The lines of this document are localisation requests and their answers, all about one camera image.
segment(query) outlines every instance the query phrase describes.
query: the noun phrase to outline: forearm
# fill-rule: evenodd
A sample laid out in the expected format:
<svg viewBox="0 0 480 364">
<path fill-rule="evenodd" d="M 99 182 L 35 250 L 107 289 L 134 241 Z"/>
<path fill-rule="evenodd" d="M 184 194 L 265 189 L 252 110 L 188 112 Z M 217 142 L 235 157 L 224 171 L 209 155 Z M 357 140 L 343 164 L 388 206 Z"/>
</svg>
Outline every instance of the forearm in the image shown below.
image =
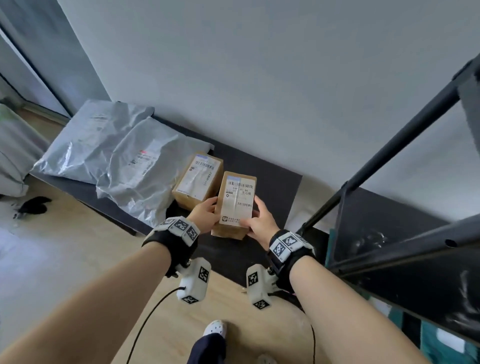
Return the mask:
<svg viewBox="0 0 480 364">
<path fill-rule="evenodd" d="M 9 347 L 0 364 L 110 363 L 169 266 L 168 249 L 147 244 Z"/>
<path fill-rule="evenodd" d="M 301 258 L 290 283 L 333 364 L 428 363 L 385 316 L 313 258 Z"/>
</svg>

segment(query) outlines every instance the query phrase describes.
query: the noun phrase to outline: wooden floor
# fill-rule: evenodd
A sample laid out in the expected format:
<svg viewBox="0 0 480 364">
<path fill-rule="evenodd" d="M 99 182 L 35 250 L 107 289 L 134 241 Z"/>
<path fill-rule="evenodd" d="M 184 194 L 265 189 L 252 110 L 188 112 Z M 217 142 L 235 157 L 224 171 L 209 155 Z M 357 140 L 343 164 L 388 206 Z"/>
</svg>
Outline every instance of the wooden floor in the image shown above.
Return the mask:
<svg viewBox="0 0 480 364">
<path fill-rule="evenodd" d="M 54 135 L 55 128 L 47 126 L 47 133 Z M 33 178 L 27 183 L 30 190 L 23 200 L 45 195 L 53 202 L 47 213 L 18 221 L 12 219 L 12 204 L 21 201 L 0 200 L 0 351 L 142 242 L 71 196 Z M 179 282 L 162 281 L 114 363 L 126 362 L 144 318 Z M 150 317 L 131 363 L 185 363 L 192 345 L 215 319 L 229 322 L 227 363 L 255 363 L 264 352 L 279 364 L 311 363 L 312 330 L 305 314 L 277 298 L 271 308 L 259 311 L 243 292 L 213 272 L 204 301 L 187 305 L 175 295 L 168 297 Z M 327 363 L 318 344 L 316 350 L 316 362 Z"/>
</svg>

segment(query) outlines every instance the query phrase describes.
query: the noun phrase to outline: shoe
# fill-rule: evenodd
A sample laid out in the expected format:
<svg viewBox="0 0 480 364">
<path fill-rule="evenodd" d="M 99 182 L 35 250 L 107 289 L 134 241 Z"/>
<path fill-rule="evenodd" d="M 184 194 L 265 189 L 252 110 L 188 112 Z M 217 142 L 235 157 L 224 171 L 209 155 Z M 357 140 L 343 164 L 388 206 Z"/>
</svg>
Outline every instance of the shoe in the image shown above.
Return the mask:
<svg viewBox="0 0 480 364">
<path fill-rule="evenodd" d="M 215 320 L 211 322 L 204 331 L 204 336 L 210 334 L 220 334 L 223 338 L 227 336 L 227 323 L 223 322 L 222 320 Z"/>
<path fill-rule="evenodd" d="M 257 364 L 276 364 L 276 360 L 270 355 L 262 354 L 257 358 Z"/>
</svg>

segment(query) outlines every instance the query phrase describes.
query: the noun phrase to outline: dark pants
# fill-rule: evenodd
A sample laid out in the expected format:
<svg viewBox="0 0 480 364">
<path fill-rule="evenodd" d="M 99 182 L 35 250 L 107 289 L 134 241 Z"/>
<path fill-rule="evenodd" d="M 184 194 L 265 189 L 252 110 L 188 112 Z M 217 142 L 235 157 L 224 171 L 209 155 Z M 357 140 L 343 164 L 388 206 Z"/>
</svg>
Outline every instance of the dark pants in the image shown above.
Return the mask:
<svg viewBox="0 0 480 364">
<path fill-rule="evenodd" d="M 227 343 L 222 335 L 202 336 L 193 345 L 187 364 L 223 364 Z"/>
</svg>

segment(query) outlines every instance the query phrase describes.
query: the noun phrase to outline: cardboard box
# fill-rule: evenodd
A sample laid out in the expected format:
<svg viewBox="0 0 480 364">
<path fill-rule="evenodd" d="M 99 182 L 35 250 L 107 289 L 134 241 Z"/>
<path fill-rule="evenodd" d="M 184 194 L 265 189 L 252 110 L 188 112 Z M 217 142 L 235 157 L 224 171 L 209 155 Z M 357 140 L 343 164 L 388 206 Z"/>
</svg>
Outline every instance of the cardboard box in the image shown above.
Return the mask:
<svg viewBox="0 0 480 364">
<path fill-rule="evenodd" d="M 251 218 L 257 178 L 225 172 L 218 194 L 215 214 L 220 221 L 212 229 L 213 236 L 242 240 L 248 228 L 239 224 L 241 218 Z"/>
<path fill-rule="evenodd" d="M 172 194 L 180 207 L 193 210 L 199 203 L 213 197 L 222 183 L 223 160 L 197 153 L 185 169 Z"/>
</svg>

